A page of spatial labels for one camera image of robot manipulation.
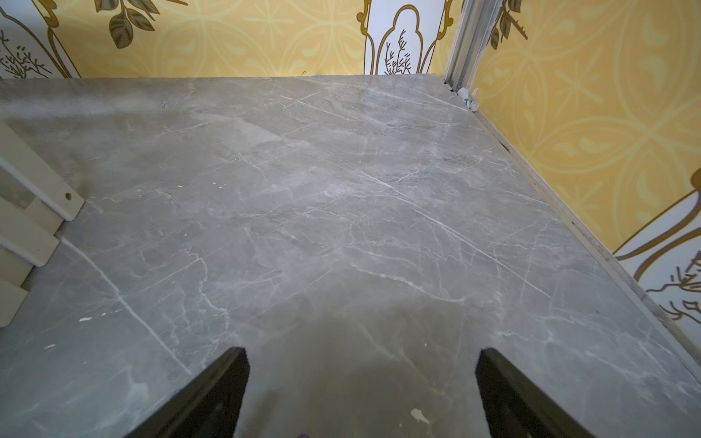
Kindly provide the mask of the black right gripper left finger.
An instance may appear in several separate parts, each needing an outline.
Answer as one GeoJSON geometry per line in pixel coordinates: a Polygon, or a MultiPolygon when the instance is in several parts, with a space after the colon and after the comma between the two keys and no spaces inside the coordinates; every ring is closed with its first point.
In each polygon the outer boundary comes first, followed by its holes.
{"type": "Polygon", "coordinates": [[[226,350],[129,437],[232,437],[248,384],[246,350],[226,350]]]}

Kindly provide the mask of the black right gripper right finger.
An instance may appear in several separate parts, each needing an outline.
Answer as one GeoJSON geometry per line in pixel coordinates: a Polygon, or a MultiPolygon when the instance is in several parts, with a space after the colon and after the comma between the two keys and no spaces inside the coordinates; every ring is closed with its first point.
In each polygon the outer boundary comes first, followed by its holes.
{"type": "Polygon", "coordinates": [[[476,380],[493,437],[593,438],[494,348],[481,350],[476,380]]]}

